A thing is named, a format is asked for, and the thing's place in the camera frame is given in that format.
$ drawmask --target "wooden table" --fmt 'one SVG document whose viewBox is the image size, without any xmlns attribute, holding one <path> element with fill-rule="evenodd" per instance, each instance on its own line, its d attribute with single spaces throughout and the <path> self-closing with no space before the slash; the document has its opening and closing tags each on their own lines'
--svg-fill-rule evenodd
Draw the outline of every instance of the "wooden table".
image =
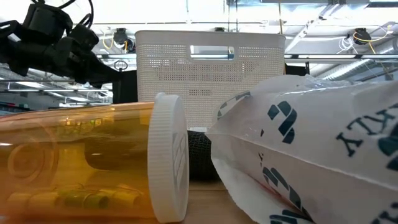
<svg viewBox="0 0 398 224">
<path fill-rule="evenodd" d="M 16 222 L 8 221 L 0 224 L 9 223 L 45 223 L 48 222 Z M 139 219 L 139 220 L 84 220 L 84 221 L 59 221 L 57 224 L 158 224 L 156 220 Z M 236 204 L 232 201 L 228 191 L 222 182 L 215 183 L 190 183 L 188 210 L 184 224 L 212 224 L 212 223 L 229 223 L 229 224 L 252 224 L 253 222 Z"/>
</svg>

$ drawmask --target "perforated basket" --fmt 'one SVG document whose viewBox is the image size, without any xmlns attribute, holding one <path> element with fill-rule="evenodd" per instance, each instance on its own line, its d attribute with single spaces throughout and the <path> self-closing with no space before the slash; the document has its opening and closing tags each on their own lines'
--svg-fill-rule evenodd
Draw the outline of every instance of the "perforated basket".
<svg viewBox="0 0 398 224">
<path fill-rule="evenodd" d="M 182 97 L 189 128 L 209 128 L 234 93 L 283 74 L 285 37 L 276 34 L 142 30 L 136 33 L 139 101 Z M 233 47 L 231 60 L 198 60 L 191 46 Z"/>
</svg>

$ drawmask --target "plastic bag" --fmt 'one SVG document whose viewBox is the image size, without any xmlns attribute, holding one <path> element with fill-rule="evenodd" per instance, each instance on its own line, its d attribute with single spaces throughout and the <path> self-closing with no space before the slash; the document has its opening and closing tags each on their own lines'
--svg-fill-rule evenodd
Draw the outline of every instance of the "plastic bag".
<svg viewBox="0 0 398 224">
<path fill-rule="evenodd" d="M 259 223 L 398 223 L 398 82 L 284 75 L 216 111 L 212 161 Z"/>
</svg>

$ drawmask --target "ceiling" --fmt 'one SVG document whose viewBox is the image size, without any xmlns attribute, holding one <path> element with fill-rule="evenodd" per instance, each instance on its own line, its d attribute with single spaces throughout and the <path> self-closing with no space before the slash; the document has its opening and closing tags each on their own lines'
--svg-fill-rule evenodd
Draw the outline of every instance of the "ceiling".
<svg viewBox="0 0 398 224">
<path fill-rule="evenodd" d="M 46 3 L 59 6 L 67 0 L 46 0 Z M 111 45 L 111 38 L 117 28 L 126 28 L 127 34 L 134 40 L 135 32 L 139 30 L 214 30 L 224 27 L 230 32 L 260 32 L 279 33 L 278 1 L 260 0 L 230 0 L 230 7 L 225 0 L 93 0 L 94 23 L 91 29 L 100 37 L 99 44 L 93 49 L 96 54 L 124 54 L 123 49 Z M 328 3 L 346 2 L 347 4 L 328 6 Z M 3 3 L 0 7 L 0 21 L 18 20 L 23 22 L 30 0 L 13 0 Z M 363 27 L 370 33 L 377 49 L 378 45 L 397 37 L 398 17 L 396 7 L 372 7 L 369 0 L 282 0 L 281 18 L 282 32 L 286 36 L 286 54 L 355 54 L 350 47 L 342 50 L 342 41 L 347 34 L 353 34 L 355 28 Z M 77 0 L 64 9 L 74 23 L 77 23 L 90 12 L 87 0 Z M 354 45 L 359 54 L 371 54 L 369 45 Z M 113 66 L 116 60 L 104 60 Z M 135 60 L 126 60 L 130 69 L 134 68 Z M 318 76 L 339 65 L 336 63 L 310 63 L 311 75 Z M 7 73 L 6 68 L 0 68 L 0 77 Z M 371 73 L 377 73 L 378 68 L 372 68 Z M 62 79 L 40 71 L 32 71 L 31 79 Z M 74 83 L 41 83 L 46 88 L 90 89 L 88 85 Z M 18 88 L 29 86 L 13 83 Z M 104 92 L 93 92 L 89 97 L 80 92 L 59 93 L 54 96 L 63 100 L 65 96 L 78 95 L 92 102 L 108 101 L 111 96 L 111 85 L 103 87 Z"/>
</svg>

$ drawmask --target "pill bottle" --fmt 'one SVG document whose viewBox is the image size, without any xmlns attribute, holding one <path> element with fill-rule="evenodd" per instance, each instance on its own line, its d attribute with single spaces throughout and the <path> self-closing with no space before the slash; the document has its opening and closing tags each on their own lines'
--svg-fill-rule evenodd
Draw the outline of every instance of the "pill bottle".
<svg viewBox="0 0 398 224">
<path fill-rule="evenodd" d="M 0 117 L 0 215 L 156 218 L 188 202 L 181 98 Z"/>
</svg>

